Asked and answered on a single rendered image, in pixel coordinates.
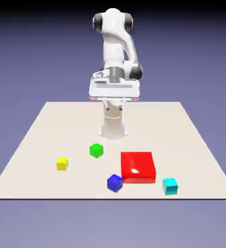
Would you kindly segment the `small yellow cube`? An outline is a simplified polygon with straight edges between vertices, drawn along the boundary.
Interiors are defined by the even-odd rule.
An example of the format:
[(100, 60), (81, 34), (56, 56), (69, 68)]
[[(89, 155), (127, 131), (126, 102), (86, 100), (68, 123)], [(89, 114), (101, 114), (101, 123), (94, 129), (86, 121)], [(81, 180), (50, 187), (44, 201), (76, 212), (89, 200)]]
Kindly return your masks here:
[(66, 171), (68, 168), (68, 158), (59, 157), (56, 161), (56, 168), (58, 171)]

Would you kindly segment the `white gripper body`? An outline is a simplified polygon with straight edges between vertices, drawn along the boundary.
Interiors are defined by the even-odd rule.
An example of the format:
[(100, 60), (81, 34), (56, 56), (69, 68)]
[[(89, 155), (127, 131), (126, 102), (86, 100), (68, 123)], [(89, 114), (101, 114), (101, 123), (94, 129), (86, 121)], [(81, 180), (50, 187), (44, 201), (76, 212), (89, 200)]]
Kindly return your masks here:
[(140, 82), (120, 78), (120, 82), (112, 83), (108, 77), (94, 78), (90, 80), (89, 97), (91, 100), (126, 99), (138, 100), (140, 96)]

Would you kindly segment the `small cyan cube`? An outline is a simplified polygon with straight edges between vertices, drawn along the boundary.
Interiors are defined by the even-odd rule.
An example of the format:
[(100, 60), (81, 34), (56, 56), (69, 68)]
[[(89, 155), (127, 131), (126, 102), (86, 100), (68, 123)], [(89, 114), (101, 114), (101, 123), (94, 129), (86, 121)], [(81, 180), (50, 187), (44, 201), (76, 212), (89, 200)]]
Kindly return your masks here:
[(178, 183), (174, 177), (163, 178), (162, 188), (165, 195), (176, 195), (178, 193)]

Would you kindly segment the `small blue cube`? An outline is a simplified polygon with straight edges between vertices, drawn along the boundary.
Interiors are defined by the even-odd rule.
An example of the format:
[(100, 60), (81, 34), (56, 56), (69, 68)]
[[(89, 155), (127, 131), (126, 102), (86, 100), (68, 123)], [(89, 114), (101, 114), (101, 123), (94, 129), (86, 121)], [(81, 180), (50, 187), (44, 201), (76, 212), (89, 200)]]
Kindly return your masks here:
[(113, 192), (118, 192), (123, 187), (123, 178), (113, 174), (107, 179), (107, 188)]

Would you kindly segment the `large red box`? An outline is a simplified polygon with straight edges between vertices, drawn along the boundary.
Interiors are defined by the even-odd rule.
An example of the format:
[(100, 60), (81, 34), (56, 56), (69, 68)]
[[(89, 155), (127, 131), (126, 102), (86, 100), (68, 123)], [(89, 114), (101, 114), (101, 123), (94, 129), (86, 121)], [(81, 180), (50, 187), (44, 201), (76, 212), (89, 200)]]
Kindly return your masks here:
[(121, 176), (125, 184), (154, 184), (156, 168), (151, 152), (121, 152)]

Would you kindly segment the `small green cube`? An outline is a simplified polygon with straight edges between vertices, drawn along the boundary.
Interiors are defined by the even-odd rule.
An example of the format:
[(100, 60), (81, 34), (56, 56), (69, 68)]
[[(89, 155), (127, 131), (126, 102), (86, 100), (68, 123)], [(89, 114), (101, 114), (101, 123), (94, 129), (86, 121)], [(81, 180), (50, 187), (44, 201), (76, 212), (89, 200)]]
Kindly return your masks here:
[(90, 155), (99, 158), (104, 154), (104, 147), (101, 144), (94, 143), (90, 146)]

